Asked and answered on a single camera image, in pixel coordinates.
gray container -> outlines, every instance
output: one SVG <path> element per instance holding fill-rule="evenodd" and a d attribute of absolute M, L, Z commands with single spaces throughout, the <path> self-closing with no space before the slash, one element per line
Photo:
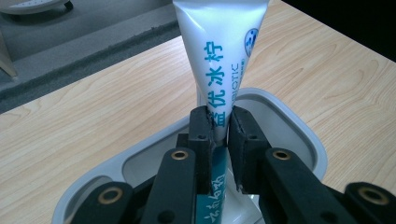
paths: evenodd
<path fill-rule="evenodd" d="M 252 113 L 273 147 L 292 150 L 318 179 L 323 178 L 327 168 L 324 146 L 279 99 L 267 91 L 246 88 L 239 90 L 235 105 Z M 187 133 L 188 129 L 189 117 L 186 117 L 90 170 L 64 193 L 55 208 L 52 223 L 70 221 L 92 190 L 102 184 L 120 181 L 135 187 L 156 175 L 163 154 L 174 148 L 177 135 Z M 237 192 L 230 162 L 229 167 L 222 222 L 263 223 L 258 196 Z"/>

plastic tube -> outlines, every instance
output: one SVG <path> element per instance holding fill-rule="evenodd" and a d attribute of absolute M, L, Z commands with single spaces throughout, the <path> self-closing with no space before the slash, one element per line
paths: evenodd
<path fill-rule="evenodd" d="M 213 194 L 198 195 L 196 223 L 221 223 L 228 122 L 268 0 L 174 0 L 197 89 L 215 123 Z"/>

blue circular logo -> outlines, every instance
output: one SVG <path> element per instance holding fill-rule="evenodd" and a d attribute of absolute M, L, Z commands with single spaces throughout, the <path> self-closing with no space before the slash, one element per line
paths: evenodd
<path fill-rule="evenodd" d="M 247 56 L 250 57 L 251 51 L 253 51 L 254 44 L 256 43 L 257 35 L 259 34 L 258 29 L 251 29 L 247 32 L 245 36 L 245 50 L 247 51 Z"/>

teal section of tube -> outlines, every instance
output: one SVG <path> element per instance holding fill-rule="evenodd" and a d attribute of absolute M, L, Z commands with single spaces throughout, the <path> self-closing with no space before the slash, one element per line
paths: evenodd
<path fill-rule="evenodd" d="M 226 190 L 227 147 L 217 147 L 212 159 L 213 195 L 197 195 L 196 223 L 220 224 Z"/>

wood grain surface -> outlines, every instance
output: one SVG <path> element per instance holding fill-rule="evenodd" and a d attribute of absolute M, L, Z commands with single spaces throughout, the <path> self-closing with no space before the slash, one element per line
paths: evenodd
<path fill-rule="evenodd" d="M 396 64 L 274 0 L 242 87 L 281 99 L 327 149 L 323 183 L 396 194 Z M 187 116 L 180 37 L 0 115 L 1 223 L 50 223 L 80 176 Z"/>

